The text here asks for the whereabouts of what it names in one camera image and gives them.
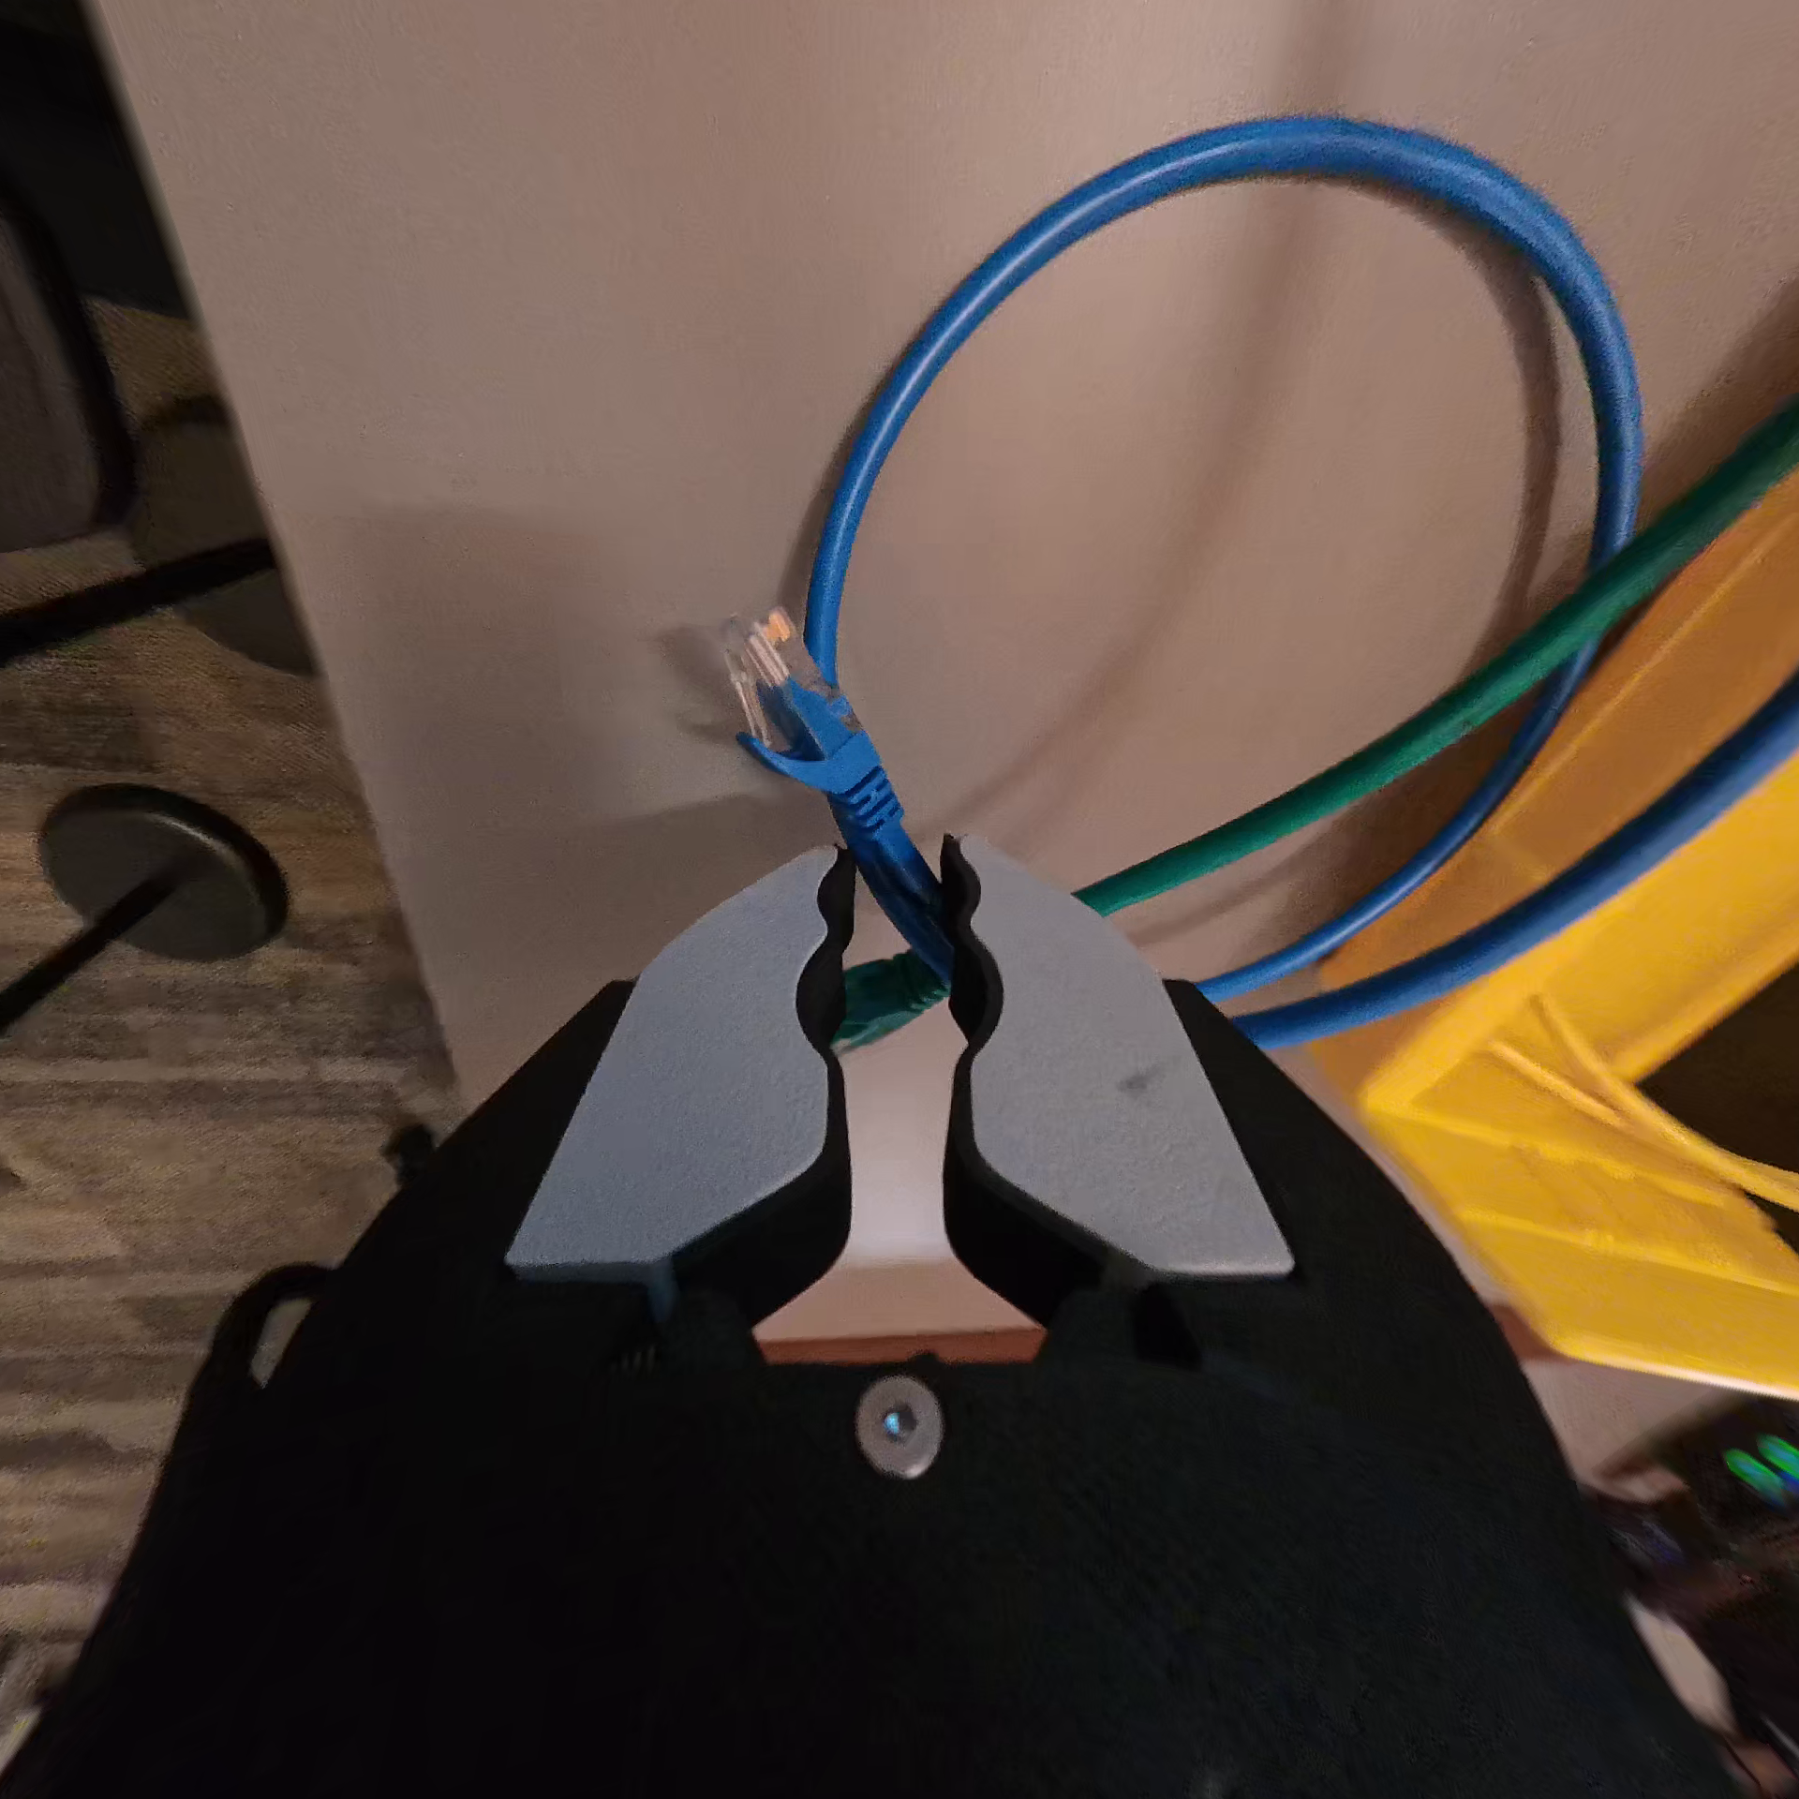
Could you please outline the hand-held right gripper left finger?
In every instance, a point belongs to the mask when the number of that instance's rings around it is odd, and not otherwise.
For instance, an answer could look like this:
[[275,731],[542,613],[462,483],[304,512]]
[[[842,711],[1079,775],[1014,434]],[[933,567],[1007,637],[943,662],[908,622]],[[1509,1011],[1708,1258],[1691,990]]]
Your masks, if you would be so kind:
[[655,1319],[709,1294],[761,1324],[829,1272],[853,891],[843,849],[798,853],[645,967],[506,1248],[514,1278],[629,1287]]

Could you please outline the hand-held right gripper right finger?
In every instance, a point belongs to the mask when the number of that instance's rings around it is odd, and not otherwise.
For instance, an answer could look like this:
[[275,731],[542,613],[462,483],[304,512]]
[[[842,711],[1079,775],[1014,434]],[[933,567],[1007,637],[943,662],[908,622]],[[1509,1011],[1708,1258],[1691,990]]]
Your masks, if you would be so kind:
[[943,846],[962,1034],[943,1165],[958,1261],[1049,1324],[1079,1294],[1284,1282],[1296,1255],[1163,979],[978,836]]

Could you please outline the yellow plastic bin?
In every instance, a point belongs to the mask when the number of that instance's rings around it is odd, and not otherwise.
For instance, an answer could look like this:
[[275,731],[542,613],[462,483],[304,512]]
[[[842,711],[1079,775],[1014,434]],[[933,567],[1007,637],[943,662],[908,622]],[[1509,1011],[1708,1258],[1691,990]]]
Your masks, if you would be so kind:
[[[1795,476],[1647,604],[1472,846],[1321,967],[1441,948],[1663,799],[1795,672]],[[1312,1048],[1532,1335],[1795,1397],[1795,1151],[1723,1148],[1647,1076],[1795,967],[1795,755],[1621,893],[1459,993]]]

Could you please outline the round black stand base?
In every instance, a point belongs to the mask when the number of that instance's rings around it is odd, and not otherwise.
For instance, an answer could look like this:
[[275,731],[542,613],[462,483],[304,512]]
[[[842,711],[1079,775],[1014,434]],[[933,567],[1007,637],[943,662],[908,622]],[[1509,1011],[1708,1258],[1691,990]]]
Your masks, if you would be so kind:
[[259,951],[287,927],[288,893],[275,856],[226,814],[146,784],[80,788],[36,833],[57,899],[90,927],[139,889],[153,898],[117,943],[178,963]]

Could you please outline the dark electronic device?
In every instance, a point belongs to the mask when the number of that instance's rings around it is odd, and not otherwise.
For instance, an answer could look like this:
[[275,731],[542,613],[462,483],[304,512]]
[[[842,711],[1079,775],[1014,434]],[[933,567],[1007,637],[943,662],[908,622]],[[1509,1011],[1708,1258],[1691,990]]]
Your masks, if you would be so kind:
[[1584,1494],[1627,1599],[1720,1692],[1715,1737],[1767,1796],[1795,1794],[1795,1401],[1672,1423]]

